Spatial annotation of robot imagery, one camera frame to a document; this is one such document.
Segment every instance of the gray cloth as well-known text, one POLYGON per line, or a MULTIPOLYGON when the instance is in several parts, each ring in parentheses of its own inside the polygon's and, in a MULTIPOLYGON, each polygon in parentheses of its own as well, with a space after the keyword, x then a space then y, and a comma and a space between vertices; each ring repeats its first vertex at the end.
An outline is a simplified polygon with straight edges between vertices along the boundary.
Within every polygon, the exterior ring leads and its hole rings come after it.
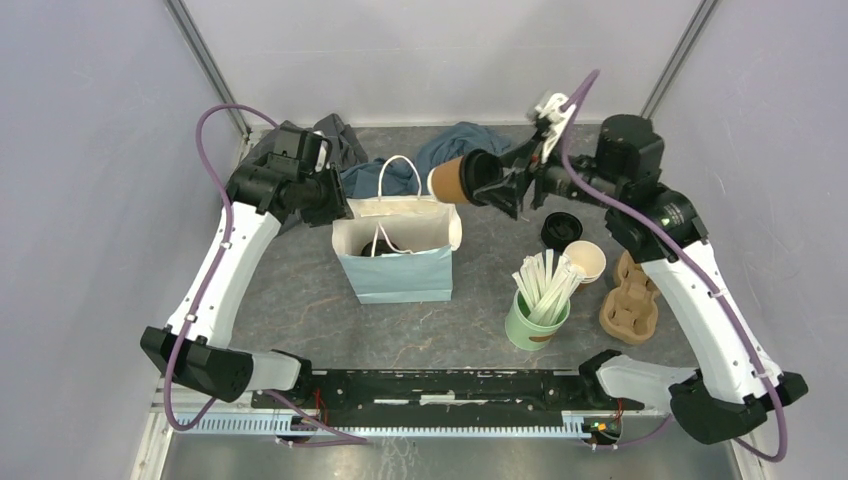
MULTIPOLYGON (((430 170, 438 165, 478 148, 500 155, 509 146, 509 139, 491 128, 475 123, 460 122, 424 144, 415 158, 410 160, 421 175, 421 182, 424 183, 422 191, 429 193, 426 178, 430 170)), ((373 162, 356 165, 342 172, 342 183, 348 198, 376 197, 377 178, 384 163, 386 163, 384 158, 378 158, 373 162)), ((417 192, 418 182, 406 162, 394 161, 386 167, 386 174, 383 177, 383 195, 414 195, 417 192)))
MULTIPOLYGON (((288 120, 283 122, 283 125, 297 126, 288 120)), ((338 114, 331 113, 322 118, 312 128, 307 128, 310 132, 321 131, 330 144, 333 146, 330 151, 329 163, 335 163, 339 169, 353 167, 368 162, 368 154, 356 138, 353 128, 344 123, 338 114)))

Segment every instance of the floor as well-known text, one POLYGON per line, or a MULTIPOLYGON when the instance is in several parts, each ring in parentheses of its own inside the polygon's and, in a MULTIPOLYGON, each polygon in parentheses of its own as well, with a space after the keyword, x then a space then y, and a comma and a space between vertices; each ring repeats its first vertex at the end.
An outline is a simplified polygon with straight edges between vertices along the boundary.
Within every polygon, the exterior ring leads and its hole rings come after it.
MULTIPOLYGON (((592 153, 596 126, 579 126, 574 153, 592 153)), ((496 127, 516 144, 529 127, 496 127)), ((357 131, 372 158, 414 156, 441 127, 367 128, 357 131)), ((511 274, 544 246, 539 230, 554 211, 581 219, 583 238, 599 244, 612 264, 622 249, 604 229, 604 211, 550 197, 545 206, 513 221, 491 207, 461 205, 462 246, 454 254, 450 302, 360 305, 330 245, 331 227, 298 225, 275 239, 256 269, 239 308, 231 346, 280 349, 317 368, 576 368, 614 348, 639 360, 694 366, 695 358, 668 306, 660 299, 656 334, 632 347, 598 323, 609 291, 607 275, 575 294, 565 326, 538 352, 515 348, 504 333, 515 283, 511 274)))
MULTIPOLYGON (((624 441, 656 418, 627 418, 624 441)), ((375 438, 369 445, 289 449, 257 436, 177 435, 162 479, 734 480, 727 443, 706 447, 676 424, 641 446, 591 453, 574 439, 375 438)))

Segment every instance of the gray wall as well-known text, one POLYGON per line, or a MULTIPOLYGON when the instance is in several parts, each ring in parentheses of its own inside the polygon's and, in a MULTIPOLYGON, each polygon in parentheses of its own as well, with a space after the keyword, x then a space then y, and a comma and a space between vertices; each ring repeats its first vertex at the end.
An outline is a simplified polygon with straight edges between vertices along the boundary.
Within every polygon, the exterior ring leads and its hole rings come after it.
MULTIPOLYGON (((811 393, 788 409, 778 478, 844 475, 848 375, 848 10, 722 2, 660 106, 666 180, 705 217, 759 339, 811 393)), ((758 432, 774 447, 773 422, 758 432)))
POLYGON ((240 101, 278 120, 525 123, 593 69, 583 120, 638 113, 698 0, 185 0, 240 101))
MULTIPOLYGON (((0 6, 0 477, 126 478, 219 201, 194 151, 215 103, 160 1, 0 6)), ((238 136, 207 144, 221 169, 238 136)))

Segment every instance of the metal corner post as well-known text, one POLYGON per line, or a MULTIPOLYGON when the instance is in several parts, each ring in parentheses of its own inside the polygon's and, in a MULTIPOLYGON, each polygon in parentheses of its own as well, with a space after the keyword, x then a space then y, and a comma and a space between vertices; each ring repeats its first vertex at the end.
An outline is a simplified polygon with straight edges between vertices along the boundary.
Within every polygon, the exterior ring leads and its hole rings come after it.
MULTIPOLYGON (((183 37, 185 37, 186 43, 188 43, 189 48, 191 48, 192 53, 197 58, 200 68, 203 69, 203 73, 206 74, 206 78, 209 80, 212 88, 215 89, 215 94, 221 100, 221 103, 237 103, 230 88, 227 86, 227 82, 224 81, 224 76, 218 69, 218 65, 215 64, 215 60, 209 52, 209 47, 206 46, 206 42, 200 36, 200 31, 197 29, 194 20, 192 20, 191 14, 183 0, 164 1, 174 18, 174 22, 176 22, 177 27, 179 27, 183 37)), ((242 137, 247 138, 250 134, 250 127, 248 127, 241 112, 228 109, 227 114, 233 121, 236 130, 239 131, 242 137)))
POLYGON ((680 72, 680 68, 683 66, 683 63, 692 51, 692 47, 695 45, 698 36, 700 36, 701 32, 704 30, 707 20, 709 20, 710 16, 715 11, 715 7, 720 1, 721 0, 701 0, 698 4, 695 14, 692 15, 689 25, 686 26, 686 30, 680 37, 680 41, 677 42, 677 46, 674 48, 671 58, 668 59, 668 63, 663 69, 662 74, 660 74, 657 84, 654 85, 654 89, 648 96, 648 101, 645 102, 645 106, 640 112, 641 116, 645 118, 651 118, 654 116, 657 111, 657 107, 659 107, 660 102, 663 97, 665 97, 665 94, 671 87, 672 82, 674 82, 674 79, 677 77, 678 72, 680 72))

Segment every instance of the paper bag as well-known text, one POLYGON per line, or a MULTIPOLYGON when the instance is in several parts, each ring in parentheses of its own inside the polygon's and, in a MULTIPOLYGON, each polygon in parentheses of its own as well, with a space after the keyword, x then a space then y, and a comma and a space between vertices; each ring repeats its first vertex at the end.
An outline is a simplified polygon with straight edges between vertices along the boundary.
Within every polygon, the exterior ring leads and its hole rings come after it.
POLYGON ((349 199, 354 218, 333 222, 333 250, 360 303, 450 300, 453 252, 462 242, 456 207, 421 195, 421 179, 406 157, 388 159, 378 181, 376 198, 349 199), (418 195, 382 196, 383 172, 398 159, 415 171, 418 195), (375 238, 386 240, 397 252, 411 253, 361 256, 375 238))

